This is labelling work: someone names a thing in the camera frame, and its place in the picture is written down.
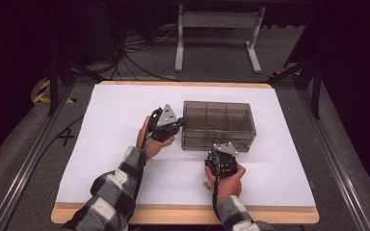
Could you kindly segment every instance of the gripper camera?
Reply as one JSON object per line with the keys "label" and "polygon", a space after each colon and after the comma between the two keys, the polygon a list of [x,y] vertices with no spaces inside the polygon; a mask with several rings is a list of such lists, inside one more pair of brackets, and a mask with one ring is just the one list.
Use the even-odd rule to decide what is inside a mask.
{"label": "gripper camera", "polygon": [[213,175],[225,178],[237,172],[237,155],[239,153],[231,142],[213,144],[213,150],[208,152],[205,165],[211,169]]}
{"label": "gripper camera", "polygon": [[151,114],[147,130],[155,140],[164,142],[176,135],[187,120],[186,117],[176,118],[171,106],[166,104],[164,110],[158,108]]}

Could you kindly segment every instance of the shirt cuff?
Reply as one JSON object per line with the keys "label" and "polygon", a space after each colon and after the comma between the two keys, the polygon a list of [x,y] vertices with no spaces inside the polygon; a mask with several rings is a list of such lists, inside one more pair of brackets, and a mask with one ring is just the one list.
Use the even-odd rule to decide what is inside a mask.
{"label": "shirt cuff", "polygon": [[242,221],[254,223],[251,215],[240,202],[239,197],[235,195],[223,198],[217,203],[216,207],[225,230],[230,230],[231,227]]}

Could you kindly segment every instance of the gray carpet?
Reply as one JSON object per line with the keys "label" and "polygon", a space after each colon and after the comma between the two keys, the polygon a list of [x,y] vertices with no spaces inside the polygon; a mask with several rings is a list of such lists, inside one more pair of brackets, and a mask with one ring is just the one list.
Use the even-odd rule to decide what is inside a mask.
{"label": "gray carpet", "polygon": [[[303,28],[264,28],[260,31],[256,53],[262,67],[261,74],[254,74],[243,42],[249,36],[246,31],[234,31],[227,36],[211,31],[191,31],[185,37],[185,55],[182,72],[175,72],[176,43],[169,40],[146,52],[129,54],[129,57],[144,69],[179,81],[198,82],[257,82],[266,80],[270,73],[282,71],[283,64]],[[126,58],[119,63],[119,74],[124,80],[149,76]],[[104,74],[109,77],[111,71]],[[282,81],[291,83],[293,78]],[[292,138],[302,160],[304,171],[315,187],[312,189],[320,214],[320,221],[312,225],[275,225],[277,230],[357,230],[340,189],[327,162],[324,147],[311,124],[298,92],[292,86],[278,85],[277,97],[283,109]],[[55,126],[50,131],[46,145],[76,118],[82,116],[90,100],[93,83],[88,78],[79,78],[70,98],[75,104],[65,104]],[[30,114],[18,124],[0,148],[0,201],[5,196],[13,178],[33,145],[46,119],[49,105],[37,103]],[[360,203],[370,219],[370,179],[349,141],[345,130],[322,90],[320,117],[337,154],[350,176]],[[27,188],[13,213],[7,230],[58,230],[60,225],[50,220],[56,192],[63,171],[78,136],[81,120],[71,126],[75,138],[57,139],[41,158]],[[220,230],[220,226],[132,226],[130,230]]]}

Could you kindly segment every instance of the person's left hand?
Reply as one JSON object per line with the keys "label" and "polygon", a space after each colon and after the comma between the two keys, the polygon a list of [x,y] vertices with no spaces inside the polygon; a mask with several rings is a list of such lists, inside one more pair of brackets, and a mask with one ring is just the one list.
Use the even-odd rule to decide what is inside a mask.
{"label": "person's left hand", "polygon": [[[147,132],[146,127],[148,125],[148,121],[149,121],[149,116],[146,117],[143,127],[138,132],[137,145],[136,146],[139,147],[139,148],[141,148],[141,146],[143,144],[143,139],[144,139],[145,133]],[[175,140],[175,137],[170,137],[164,142],[159,142],[159,141],[156,141],[153,138],[150,138],[146,142],[146,145],[145,145],[145,154],[146,154],[146,156],[148,158],[153,158],[154,156],[156,156],[161,151],[161,149],[163,147],[171,145],[174,140]]]}

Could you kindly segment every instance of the metal frame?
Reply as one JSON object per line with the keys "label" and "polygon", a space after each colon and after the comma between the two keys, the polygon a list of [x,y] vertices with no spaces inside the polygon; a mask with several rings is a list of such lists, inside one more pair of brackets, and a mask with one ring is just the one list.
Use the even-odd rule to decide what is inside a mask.
{"label": "metal frame", "polygon": [[29,151],[28,156],[23,162],[22,167],[13,179],[7,194],[2,200],[0,204],[0,230],[5,230],[7,225],[9,224],[17,203],[23,195],[29,179],[31,178],[32,173],[39,162],[41,152],[44,149],[44,143],[47,139],[47,135],[49,134],[50,130],[53,127],[53,124],[58,118],[62,107],[65,105],[66,100],[71,93],[71,90],[72,87],[70,86],[65,86],[63,88],[57,110],[53,112],[52,116],[48,116],[46,121],[43,123],[40,133],[38,134],[38,137],[36,138],[31,150]]}
{"label": "metal frame", "polygon": [[312,125],[314,126],[317,134],[322,142],[327,162],[330,166],[331,172],[335,178],[339,190],[347,203],[348,209],[350,210],[353,220],[358,230],[370,230],[370,220],[366,216],[366,212],[359,201],[356,190],[354,189],[353,183],[348,176],[345,168],[341,165],[340,161],[335,154],[335,151],[330,143],[329,137],[324,129],[320,119],[316,118],[312,112],[312,105],[310,104],[309,97],[304,90],[298,90],[299,97],[305,110],[310,117]]}
{"label": "metal frame", "polygon": [[209,12],[184,12],[179,5],[178,11],[178,45],[176,48],[175,71],[182,70],[184,55],[184,27],[210,27],[210,28],[245,28],[253,29],[251,40],[246,41],[246,48],[251,58],[251,65],[255,73],[261,72],[261,67],[254,51],[254,45],[260,31],[265,8],[260,8],[258,13],[209,13]]}

